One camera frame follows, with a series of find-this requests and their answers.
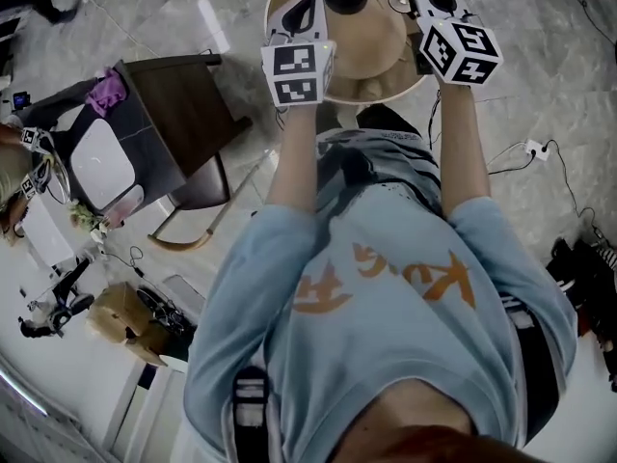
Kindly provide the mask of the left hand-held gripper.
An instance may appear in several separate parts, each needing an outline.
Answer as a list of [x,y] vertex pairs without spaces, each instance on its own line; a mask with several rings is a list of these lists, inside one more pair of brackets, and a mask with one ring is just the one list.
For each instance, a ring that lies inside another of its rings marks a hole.
[[328,38],[324,0],[289,0],[268,18],[267,36],[260,52],[274,106],[322,103],[336,52],[334,41],[324,41]]

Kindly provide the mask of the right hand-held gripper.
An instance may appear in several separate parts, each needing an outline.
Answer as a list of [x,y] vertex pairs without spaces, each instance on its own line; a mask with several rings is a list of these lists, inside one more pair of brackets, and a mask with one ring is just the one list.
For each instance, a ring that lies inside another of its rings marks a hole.
[[503,64],[503,55],[492,30],[462,22],[471,16],[468,3],[465,0],[413,2],[422,33],[419,52],[442,82],[460,86],[487,83]]

